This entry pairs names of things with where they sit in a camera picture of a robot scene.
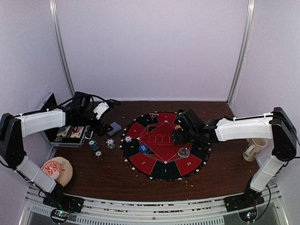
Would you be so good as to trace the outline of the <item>round red black poker mat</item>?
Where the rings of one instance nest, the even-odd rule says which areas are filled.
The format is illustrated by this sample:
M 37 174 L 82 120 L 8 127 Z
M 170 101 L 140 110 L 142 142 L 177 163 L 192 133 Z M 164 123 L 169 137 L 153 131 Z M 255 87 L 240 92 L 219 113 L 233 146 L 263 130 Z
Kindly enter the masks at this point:
M 123 130 L 119 149 L 124 161 L 131 169 L 144 174 L 151 180 L 175 181 L 198 173 L 206 164 L 211 153 L 209 144 L 186 143 L 174 146 L 171 131 L 175 129 L 176 112 L 152 112 L 133 119 Z M 147 145 L 145 153 L 140 145 Z M 187 147 L 188 157 L 178 155 L 180 148 Z

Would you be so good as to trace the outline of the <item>green blue chip stack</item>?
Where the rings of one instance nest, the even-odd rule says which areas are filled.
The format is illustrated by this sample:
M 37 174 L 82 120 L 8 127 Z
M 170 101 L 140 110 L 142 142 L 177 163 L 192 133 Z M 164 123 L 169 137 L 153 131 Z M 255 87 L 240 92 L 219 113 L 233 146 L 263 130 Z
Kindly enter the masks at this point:
M 93 151 L 98 151 L 98 143 L 95 140 L 90 140 L 88 144 Z

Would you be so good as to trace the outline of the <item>aluminium front rail base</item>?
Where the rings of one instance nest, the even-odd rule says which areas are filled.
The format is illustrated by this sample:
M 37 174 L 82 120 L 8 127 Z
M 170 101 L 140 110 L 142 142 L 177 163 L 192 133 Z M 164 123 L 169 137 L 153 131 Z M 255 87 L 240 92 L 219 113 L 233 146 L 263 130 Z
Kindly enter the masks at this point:
M 288 225 L 285 204 L 277 185 L 262 192 L 264 203 L 228 211 L 225 197 L 168 202 L 129 202 L 83 198 L 82 211 L 65 225 L 247 225 L 242 218 L 257 210 L 256 225 Z

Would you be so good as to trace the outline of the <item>yellow playing card box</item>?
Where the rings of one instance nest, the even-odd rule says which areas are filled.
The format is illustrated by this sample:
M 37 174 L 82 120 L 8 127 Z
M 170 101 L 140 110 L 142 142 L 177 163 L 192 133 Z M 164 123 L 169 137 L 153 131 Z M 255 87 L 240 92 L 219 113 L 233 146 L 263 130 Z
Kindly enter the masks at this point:
M 54 141 L 60 142 L 60 141 L 62 141 L 63 138 L 66 138 L 69 133 L 70 128 L 71 128 L 70 126 L 61 127 L 60 130 L 58 131 L 58 133 L 56 134 L 56 138 Z

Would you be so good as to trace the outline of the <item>grey card deck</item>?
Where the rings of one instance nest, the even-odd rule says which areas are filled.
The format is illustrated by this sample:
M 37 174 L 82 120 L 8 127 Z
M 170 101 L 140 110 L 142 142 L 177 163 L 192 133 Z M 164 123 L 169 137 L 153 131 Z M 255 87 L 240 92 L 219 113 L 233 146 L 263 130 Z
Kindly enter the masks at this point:
M 121 125 L 119 125 L 117 122 L 111 123 L 110 126 L 112 129 L 107 133 L 109 136 L 114 135 L 122 129 Z

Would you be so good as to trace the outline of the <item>right aluminium frame post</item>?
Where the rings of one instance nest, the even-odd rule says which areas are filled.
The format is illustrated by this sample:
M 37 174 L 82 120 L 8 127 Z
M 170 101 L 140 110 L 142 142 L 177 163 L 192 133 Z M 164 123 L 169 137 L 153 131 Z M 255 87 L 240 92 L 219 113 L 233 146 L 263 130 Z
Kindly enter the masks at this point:
M 239 55 L 238 55 L 236 68 L 234 71 L 234 76 L 232 79 L 232 84 L 231 84 L 230 91 L 229 91 L 227 101 L 226 101 L 230 107 L 233 105 L 233 101 L 237 94 L 239 84 L 241 81 L 241 77 L 242 77 L 242 73 L 243 73 L 243 69 L 244 69 L 245 62 L 246 62 L 246 54 L 248 51 L 251 34 L 252 34 L 252 30 L 253 30 L 253 23 L 254 23 L 254 17 L 255 17 L 255 6 L 256 6 L 256 0 L 248 1 L 244 31 L 243 31 L 243 36 L 242 36 L 241 45 L 240 45 L 240 51 L 239 51 Z

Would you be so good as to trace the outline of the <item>blue small blind button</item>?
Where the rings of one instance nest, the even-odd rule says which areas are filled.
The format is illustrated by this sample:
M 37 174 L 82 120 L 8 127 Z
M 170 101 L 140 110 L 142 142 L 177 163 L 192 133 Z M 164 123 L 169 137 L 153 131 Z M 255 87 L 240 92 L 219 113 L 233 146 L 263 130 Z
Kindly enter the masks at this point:
M 143 144 L 143 145 L 140 145 L 138 149 L 140 152 L 145 153 L 149 150 L 149 147 L 147 145 Z

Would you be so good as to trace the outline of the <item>white grey poker chip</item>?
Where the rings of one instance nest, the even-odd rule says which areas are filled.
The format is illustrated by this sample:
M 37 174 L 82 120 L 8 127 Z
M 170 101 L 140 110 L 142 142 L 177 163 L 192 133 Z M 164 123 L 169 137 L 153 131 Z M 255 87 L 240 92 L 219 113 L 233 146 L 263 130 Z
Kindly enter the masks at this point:
M 131 141 L 132 141 L 132 137 L 131 137 L 131 136 L 126 136 L 126 137 L 125 137 L 125 141 L 126 141 L 127 143 L 131 142 Z

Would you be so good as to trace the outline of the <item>aluminium poker case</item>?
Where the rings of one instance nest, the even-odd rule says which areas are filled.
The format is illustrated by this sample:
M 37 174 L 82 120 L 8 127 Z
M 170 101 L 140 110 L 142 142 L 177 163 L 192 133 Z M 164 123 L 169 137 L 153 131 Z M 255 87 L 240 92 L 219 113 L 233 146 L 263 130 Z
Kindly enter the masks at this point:
M 42 98 L 36 110 L 45 110 L 50 107 L 54 107 L 57 105 L 56 98 L 53 92 L 48 92 Z M 52 128 L 49 130 L 45 130 L 40 132 L 44 140 L 49 143 L 52 147 L 69 147 L 69 148 L 80 148 L 83 146 L 84 141 L 90 141 L 93 137 L 93 130 L 90 126 L 85 126 L 84 134 L 80 138 L 70 138 L 73 126 L 71 126 L 69 133 L 66 138 L 63 138 L 60 142 L 55 142 L 56 134 L 60 130 L 59 128 Z

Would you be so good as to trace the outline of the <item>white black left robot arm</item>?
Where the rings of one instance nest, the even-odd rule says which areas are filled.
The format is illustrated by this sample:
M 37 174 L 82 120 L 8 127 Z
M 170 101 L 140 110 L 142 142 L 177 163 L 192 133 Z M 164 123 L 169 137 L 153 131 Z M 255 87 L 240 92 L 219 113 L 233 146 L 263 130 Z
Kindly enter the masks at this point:
M 0 163 L 36 186 L 45 194 L 46 200 L 57 208 L 68 210 L 74 209 L 74 206 L 64 195 L 63 186 L 28 157 L 23 138 L 64 126 L 89 126 L 98 135 L 104 135 L 111 131 L 111 127 L 101 121 L 102 116 L 121 103 L 98 97 L 101 102 L 90 107 L 94 98 L 96 95 L 77 91 L 72 98 L 53 108 L 19 115 L 5 113 L 0 119 Z

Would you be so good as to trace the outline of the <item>brown red chip stack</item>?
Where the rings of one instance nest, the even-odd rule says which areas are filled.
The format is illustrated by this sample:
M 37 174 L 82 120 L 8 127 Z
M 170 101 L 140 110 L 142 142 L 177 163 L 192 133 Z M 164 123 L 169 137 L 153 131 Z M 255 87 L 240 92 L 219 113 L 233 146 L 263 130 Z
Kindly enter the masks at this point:
M 103 153 L 101 151 L 95 151 L 94 157 L 97 161 L 103 160 Z

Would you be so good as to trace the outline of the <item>beige red patterned bowl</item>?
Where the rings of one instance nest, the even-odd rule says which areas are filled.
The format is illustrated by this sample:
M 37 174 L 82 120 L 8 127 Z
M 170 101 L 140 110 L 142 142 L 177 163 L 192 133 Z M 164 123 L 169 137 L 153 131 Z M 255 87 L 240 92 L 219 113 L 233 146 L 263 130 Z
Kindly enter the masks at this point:
M 54 157 L 46 161 L 41 167 L 42 171 L 65 187 L 73 177 L 71 163 L 63 157 Z

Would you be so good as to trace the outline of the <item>left aluminium frame post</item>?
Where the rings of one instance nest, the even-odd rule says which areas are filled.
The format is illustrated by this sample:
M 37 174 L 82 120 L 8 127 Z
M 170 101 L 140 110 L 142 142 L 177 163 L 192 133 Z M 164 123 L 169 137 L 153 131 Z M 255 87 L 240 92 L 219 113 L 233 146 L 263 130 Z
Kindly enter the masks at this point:
M 75 87 L 71 78 L 71 74 L 69 71 L 68 67 L 68 61 L 64 49 L 64 44 L 63 44 L 63 39 L 61 35 L 61 30 L 60 30 L 60 23 L 59 23 L 59 15 L 58 15 L 58 10 L 57 10 L 57 2 L 55 0 L 49 0 L 49 7 L 50 7 L 50 13 L 52 17 L 52 22 L 53 22 L 53 27 L 54 27 L 54 32 L 56 35 L 56 41 L 57 41 L 57 46 L 58 46 L 58 51 L 59 51 L 59 56 L 60 56 L 60 62 L 63 68 L 63 74 L 67 82 L 67 87 L 68 90 L 71 94 L 71 96 L 74 96 L 75 94 Z

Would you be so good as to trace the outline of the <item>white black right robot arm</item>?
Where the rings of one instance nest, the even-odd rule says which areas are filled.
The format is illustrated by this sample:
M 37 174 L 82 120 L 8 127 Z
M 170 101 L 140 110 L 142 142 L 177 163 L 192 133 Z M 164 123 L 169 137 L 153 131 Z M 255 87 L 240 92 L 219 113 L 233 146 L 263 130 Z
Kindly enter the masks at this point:
M 227 208 L 253 207 L 263 202 L 262 191 L 282 167 L 296 158 L 300 143 L 295 126 L 281 107 L 262 115 L 211 119 L 207 123 L 191 109 L 179 110 L 175 123 L 180 128 L 171 132 L 174 145 L 193 143 L 207 147 L 211 143 L 253 138 L 273 141 L 271 155 L 249 180 L 244 193 L 225 198 Z

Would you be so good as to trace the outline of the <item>aluminium frame post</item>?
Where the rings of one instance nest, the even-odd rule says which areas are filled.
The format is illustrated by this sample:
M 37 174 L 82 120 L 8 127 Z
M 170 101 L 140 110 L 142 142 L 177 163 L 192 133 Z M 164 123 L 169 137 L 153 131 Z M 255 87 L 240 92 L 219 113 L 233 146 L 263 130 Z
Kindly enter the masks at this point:
M 63 39 L 61 35 L 61 30 L 60 30 L 60 23 L 59 23 L 59 15 L 58 15 L 58 10 L 57 10 L 57 2 L 55 0 L 49 0 L 49 7 L 50 7 L 50 13 L 52 17 L 52 22 L 53 22 L 53 27 L 54 27 L 54 32 L 56 35 L 56 41 L 57 41 L 57 46 L 58 46 L 58 51 L 59 51 L 59 56 L 60 56 L 60 62 L 63 68 L 63 74 L 67 82 L 67 87 L 68 90 L 71 94 L 71 96 L 74 96 L 75 94 L 75 87 L 71 78 L 71 74 L 69 71 L 68 67 L 68 61 L 64 49 L 64 44 L 63 44 Z
M 234 76 L 232 79 L 232 84 L 231 84 L 230 91 L 229 91 L 227 101 L 226 101 L 230 107 L 233 105 L 233 101 L 237 94 L 239 84 L 241 81 L 241 77 L 242 77 L 242 73 L 243 73 L 243 69 L 244 69 L 245 62 L 246 62 L 246 54 L 248 51 L 251 34 L 252 34 L 252 30 L 253 30 L 253 23 L 254 23 L 254 17 L 255 17 L 255 6 L 256 6 L 256 0 L 248 1 L 244 31 L 243 31 L 243 36 L 242 36 L 241 45 L 240 45 L 240 51 L 239 51 L 239 55 L 238 55 L 236 68 L 234 71 Z

